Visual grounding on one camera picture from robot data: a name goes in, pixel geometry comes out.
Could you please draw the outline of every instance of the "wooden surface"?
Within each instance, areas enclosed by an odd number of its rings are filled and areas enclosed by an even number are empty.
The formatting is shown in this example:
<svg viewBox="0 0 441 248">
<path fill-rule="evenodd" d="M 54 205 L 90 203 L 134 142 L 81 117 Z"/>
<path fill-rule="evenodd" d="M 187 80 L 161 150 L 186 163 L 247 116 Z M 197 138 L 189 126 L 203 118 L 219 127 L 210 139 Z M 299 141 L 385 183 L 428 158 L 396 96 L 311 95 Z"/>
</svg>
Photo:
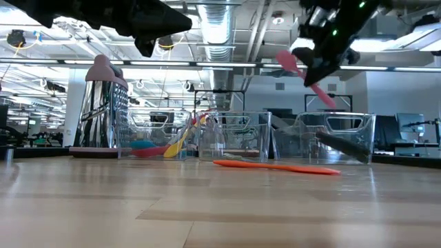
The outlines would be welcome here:
<svg viewBox="0 0 441 248">
<path fill-rule="evenodd" d="M 197 161 L 0 165 L 2 247 L 441 247 L 441 170 Z"/>
</svg>

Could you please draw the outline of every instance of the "ceiling duct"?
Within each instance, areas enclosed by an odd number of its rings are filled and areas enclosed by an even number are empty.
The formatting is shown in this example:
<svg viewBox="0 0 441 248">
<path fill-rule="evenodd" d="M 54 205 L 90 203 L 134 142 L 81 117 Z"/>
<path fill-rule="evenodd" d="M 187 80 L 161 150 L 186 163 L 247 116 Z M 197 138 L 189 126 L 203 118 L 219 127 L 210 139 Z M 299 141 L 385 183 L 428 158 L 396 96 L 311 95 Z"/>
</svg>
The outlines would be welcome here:
<svg viewBox="0 0 441 248">
<path fill-rule="evenodd" d="M 205 47 L 207 60 L 211 62 L 229 62 L 232 60 L 232 26 L 233 6 L 199 5 L 201 31 L 204 43 L 216 46 Z M 233 90 L 233 76 L 229 70 L 210 71 L 210 85 L 213 90 Z M 227 109 L 231 100 L 229 94 L 225 100 L 223 95 L 219 101 L 214 94 L 216 108 Z"/>
</svg>

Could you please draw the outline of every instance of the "ceiling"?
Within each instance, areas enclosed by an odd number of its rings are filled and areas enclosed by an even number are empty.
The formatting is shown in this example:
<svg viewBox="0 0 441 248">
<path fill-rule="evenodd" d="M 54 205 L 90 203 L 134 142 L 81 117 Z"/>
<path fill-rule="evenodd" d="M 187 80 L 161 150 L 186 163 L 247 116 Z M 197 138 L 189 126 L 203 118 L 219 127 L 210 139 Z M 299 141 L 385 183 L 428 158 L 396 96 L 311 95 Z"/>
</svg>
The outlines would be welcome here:
<svg viewBox="0 0 441 248">
<path fill-rule="evenodd" d="M 259 2 L 259 0 L 234 1 L 234 3 L 241 4 L 234 9 L 233 61 L 245 61 Z M 423 7 L 431 7 L 432 5 L 414 4 L 414 7 L 409 8 L 408 11 L 421 11 Z M 265 20 L 265 9 L 267 8 L 268 5 L 264 8 L 261 25 Z M 158 48 L 152 58 L 145 58 L 135 48 L 132 37 L 122 37 L 112 28 L 102 27 L 100 30 L 93 30 L 85 22 L 60 17 L 54 20 L 54 25 L 49 29 L 3 1 L 0 1 L 0 10 L 0 49 L 3 58 L 88 60 L 98 54 L 105 54 L 111 60 L 206 60 L 201 24 L 196 16 L 189 16 L 193 21 L 191 30 L 172 35 L 175 46 L 170 52 L 164 52 Z M 277 1 L 274 5 L 274 11 L 283 12 L 284 21 L 282 24 L 276 25 L 269 19 L 263 38 L 264 44 L 258 50 L 257 61 L 273 59 L 278 51 L 291 48 L 296 40 L 298 25 L 296 20 L 302 15 L 298 1 Z M 6 37 L 13 29 L 25 31 L 26 45 L 24 49 L 17 50 L 6 43 Z M 426 65 L 432 61 L 433 57 L 430 52 L 401 51 L 386 54 L 363 52 L 359 65 L 415 66 Z M 56 114 L 58 118 L 62 118 L 66 94 L 57 93 L 58 98 L 49 97 L 53 92 L 42 87 L 45 84 L 42 79 L 59 84 L 67 91 L 69 70 L 67 67 L 0 63 L 0 76 L 4 75 L 1 82 L 2 94 L 34 95 L 3 97 L 3 100 L 0 101 L 11 104 L 13 109 L 20 107 L 39 108 L 48 116 Z M 132 96 L 144 96 L 141 105 L 148 107 L 158 107 L 160 104 L 161 107 L 192 106 L 194 95 L 184 89 L 186 83 L 191 83 L 200 90 L 211 89 L 209 70 L 168 70 L 167 68 L 154 70 L 125 68 L 123 70 L 125 79 L 133 89 Z M 344 81 L 354 73 L 337 72 L 335 76 L 340 76 L 340 80 Z M 159 100 L 161 97 L 175 100 Z M 208 108 L 209 101 L 204 101 L 200 107 Z M 15 111 L 10 114 L 28 115 L 29 111 Z"/>
</svg>

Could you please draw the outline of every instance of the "pink handle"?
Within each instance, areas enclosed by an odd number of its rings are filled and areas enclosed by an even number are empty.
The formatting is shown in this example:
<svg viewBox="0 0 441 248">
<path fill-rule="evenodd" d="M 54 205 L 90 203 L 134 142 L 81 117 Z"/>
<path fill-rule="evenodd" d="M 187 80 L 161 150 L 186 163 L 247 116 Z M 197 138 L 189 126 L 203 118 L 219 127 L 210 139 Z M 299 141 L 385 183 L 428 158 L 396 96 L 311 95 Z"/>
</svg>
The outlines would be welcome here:
<svg viewBox="0 0 441 248">
<path fill-rule="evenodd" d="M 276 59 L 279 62 L 279 64 L 282 65 L 283 69 L 285 69 L 286 71 L 297 72 L 298 76 L 303 80 L 305 80 L 306 75 L 302 70 L 299 70 L 297 68 L 297 59 L 294 55 L 292 55 L 286 50 L 282 50 L 276 55 Z M 320 98 L 320 100 L 322 100 L 323 103 L 328 105 L 328 107 L 333 109 L 337 108 L 337 105 L 334 102 L 334 100 L 332 100 L 332 98 L 329 97 L 328 94 L 326 94 L 322 89 L 320 89 L 317 83 L 311 85 L 311 89 L 314 91 L 314 93 L 317 94 L 318 98 Z"/>
</svg>

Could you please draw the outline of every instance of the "orange spatula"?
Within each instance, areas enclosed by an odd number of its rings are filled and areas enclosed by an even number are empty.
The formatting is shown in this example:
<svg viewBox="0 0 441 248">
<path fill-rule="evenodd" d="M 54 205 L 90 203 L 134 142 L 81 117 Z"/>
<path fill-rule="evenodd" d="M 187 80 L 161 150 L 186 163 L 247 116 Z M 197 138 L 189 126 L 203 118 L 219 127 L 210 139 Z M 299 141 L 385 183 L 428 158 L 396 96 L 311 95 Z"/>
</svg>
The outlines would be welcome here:
<svg viewBox="0 0 441 248">
<path fill-rule="evenodd" d="M 265 168 L 265 169 L 282 169 L 289 172 L 299 172 L 308 174 L 323 174 L 323 175 L 340 175 L 338 170 L 320 168 L 320 167 L 306 167 L 293 165 L 270 165 L 265 163 L 249 163 L 243 161 L 213 161 L 217 165 L 237 168 Z"/>
</svg>

